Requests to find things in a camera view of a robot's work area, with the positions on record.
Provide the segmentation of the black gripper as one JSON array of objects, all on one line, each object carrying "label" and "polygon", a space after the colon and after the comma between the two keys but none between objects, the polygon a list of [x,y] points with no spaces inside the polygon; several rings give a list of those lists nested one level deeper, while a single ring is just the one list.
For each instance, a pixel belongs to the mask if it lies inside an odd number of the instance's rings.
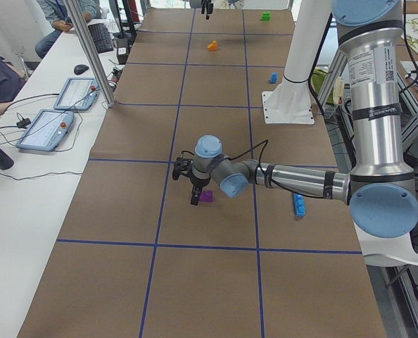
[{"label": "black gripper", "polygon": [[210,175],[207,173],[194,173],[191,171],[190,180],[193,185],[191,190],[191,205],[197,206],[201,197],[201,189],[210,183]]}]

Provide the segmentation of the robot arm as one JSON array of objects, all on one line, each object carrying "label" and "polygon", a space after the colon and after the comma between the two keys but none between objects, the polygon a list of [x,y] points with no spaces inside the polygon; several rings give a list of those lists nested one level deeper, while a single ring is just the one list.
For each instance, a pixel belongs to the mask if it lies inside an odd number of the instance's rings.
[{"label": "robot arm", "polygon": [[243,9],[243,0],[189,0],[191,8],[199,8],[206,20],[210,19],[215,9]]},{"label": "robot arm", "polygon": [[186,162],[192,204],[210,181],[228,197],[238,196],[248,184],[260,184],[343,201],[355,224],[375,237],[400,237],[415,227],[418,203],[413,170],[403,159],[395,57],[403,31],[399,1],[304,1],[283,80],[263,93],[265,121],[309,122],[311,63],[330,18],[336,20],[338,47],[348,62],[357,155],[353,169],[341,174],[260,160],[235,162],[223,154],[217,137],[205,135]]}]

